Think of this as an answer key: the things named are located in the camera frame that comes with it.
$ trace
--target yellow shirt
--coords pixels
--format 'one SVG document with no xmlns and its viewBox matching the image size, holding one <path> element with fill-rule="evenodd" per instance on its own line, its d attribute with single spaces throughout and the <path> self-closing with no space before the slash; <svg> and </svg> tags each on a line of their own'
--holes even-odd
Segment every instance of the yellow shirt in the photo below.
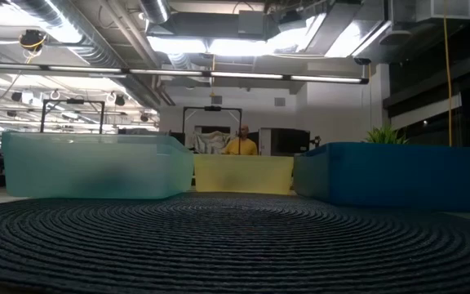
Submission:
<svg viewBox="0 0 470 294">
<path fill-rule="evenodd" d="M 224 149 L 224 154 L 237 155 L 238 154 L 238 141 L 240 139 L 233 139 L 229 141 Z M 257 155 L 257 145 L 250 139 L 241 140 L 241 154 L 242 155 Z"/>
</svg>

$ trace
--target yellow cable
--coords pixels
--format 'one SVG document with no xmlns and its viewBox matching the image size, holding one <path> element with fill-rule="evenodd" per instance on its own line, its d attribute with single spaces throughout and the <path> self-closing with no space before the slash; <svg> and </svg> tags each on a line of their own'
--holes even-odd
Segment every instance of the yellow cable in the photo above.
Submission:
<svg viewBox="0 0 470 294">
<path fill-rule="evenodd" d="M 449 34 L 447 33 L 447 3 L 448 0 L 444 0 L 444 35 L 446 45 L 446 71 L 447 71 L 447 86 L 449 88 L 449 146 L 453 146 L 453 86 L 450 78 L 450 66 L 449 66 Z"/>
<path fill-rule="evenodd" d="M 213 61 L 211 62 L 212 65 L 211 65 L 211 71 L 215 71 L 215 54 L 213 55 Z M 210 97 L 213 97 L 215 96 L 215 93 L 213 92 L 213 83 L 215 82 L 215 78 L 211 78 L 211 93 L 210 93 Z"/>
<path fill-rule="evenodd" d="M 33 44 L 33 45 L 23 45 L 23 44 L 21 43 L 21 36 L 20 36 L 20 45 L 21 45 L 23 48 L 34 48 L 34 47 L 37 47 L 37 46 L 43 44 L 43 42 L 45 42 L 46 39 L 47 39 L 47 36 L 45 35 L 45 36 L 42 38 L 41 41 L 39 41 L 39 42 L 37 42 L 37 43 L 35 43 L 35 44 Z"/>
</svg>

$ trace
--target wall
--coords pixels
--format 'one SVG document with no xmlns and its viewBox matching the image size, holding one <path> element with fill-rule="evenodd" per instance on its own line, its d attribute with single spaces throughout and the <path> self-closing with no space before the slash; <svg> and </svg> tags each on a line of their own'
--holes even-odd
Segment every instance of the wall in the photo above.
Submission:
<svg viewBox="0 0 470 294">
<path fill-rule="evenodd" d="M 243 108 L 242 123 L 250 131 L 261 127 L 297 128 L 321 137 L 321 143 L 336 141 L 363 141 L 372 127 L 381 127 L 388 121 L 382 100 L 389 96 L 389 68 L 377 65 L 368 85 L 308 82 L 292 96 L 286 89 L 216 88 L 223 96 L 223 107 Z M 168 94 L 177 105 L 205 106 L 211 104 L 211 89 L 170 87 Z M 274 98 L 285 97 L 286 107 L 275 107 Z M 181 131 L 182 106 L 161 109 L 161 131 Z M 197 111 L 186 122 L 186 133 L 195 126 L 226 126 L 232 132 L 238 122 L 228 113 Z"/>
<path fill-rule="evenodd" d="M 462 99 L 460 95 L 452 97 L 451 101 L 452 109 L 457 109 L 462 106 Z M 449 100 L 442 100 L 418 109 L 413 109 L 403 114 L 399 114 L 391 118 L 392 127 L 399 129 L 402 127 L 407 127 L 410 124 L 418 123 L 423 121 L 426 118 L 431 118 L 438 114 L 443 114 L 444 112 L 449 111 Z"/>
<path fill-rule="evenodd" d="M 297 127 L 320 136 L 321 144 L 364 140 L 387 122 L 382 99 L 389 96 L 388 77 L 388 66 L 378 65 L 368 85 L 307 83 L 297 95 Z"/>
<path fill-rule="evenodd" d="M 178 131 L 182 129 L 183 106 L 211 105 L 210 88 L 187 90 L 183 87 L 166 89 L 171 99 L 179 106 L 166 107 L 160 110 L 160 131 Z M 246 89 L 215 88 L 216 95 L 223 97 L 222 107 L 242 108 L 242 123 L 250 127 L 250 131 L 258 131 L 261 127 L 296 128 L 295 104 L 296 96 L 290 95 L 287 89 Z M 286 98 L 285 107 L 275 107 L 275 97 Z M 186 112 L 186 117 L 193 109 Z M 237 111 L 231 114 L 238 118 Z M 186 134 L 193 133 L 195 126 L 231 127 L 232 133 L 238 129 L 238 121 L 228 112 L 205 112 L 198 110 L 186 121 Z"/>
</svg>

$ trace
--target dark blue braided rug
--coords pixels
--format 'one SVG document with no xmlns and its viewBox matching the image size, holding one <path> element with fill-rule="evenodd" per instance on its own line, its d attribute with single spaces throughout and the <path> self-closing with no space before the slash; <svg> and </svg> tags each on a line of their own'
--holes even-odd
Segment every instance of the dark blue braided rug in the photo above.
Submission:
<svg viewBox="0 0 470 294">
<path fill-rule="evenodd" d="M 51 293 L 470 293 L 470 220 L 292 196 L 0 204 L 0 287 Z"/>
</svg>

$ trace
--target plastic bin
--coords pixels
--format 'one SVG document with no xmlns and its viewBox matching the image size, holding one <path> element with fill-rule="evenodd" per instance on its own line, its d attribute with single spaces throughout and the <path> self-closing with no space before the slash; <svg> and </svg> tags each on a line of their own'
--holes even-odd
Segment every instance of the plastic bin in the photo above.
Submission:
<svg viewBox="0 0 470 294">
<path fill-rule="evenodd" d="M 195 154 L 199 192 L 288 194 L 293 158 Z"/>
<path fill-rule="evenodd" d="M 295 158 L 294 187 L 338 205 L 470 212 L 470 148 L 330 143 Z"/>
<path fill-rule="evenodd" d="M 193 154 L 170 136 L 5 132 L 16 197 L 165 198 L 189 190 Z"/>
</svg>

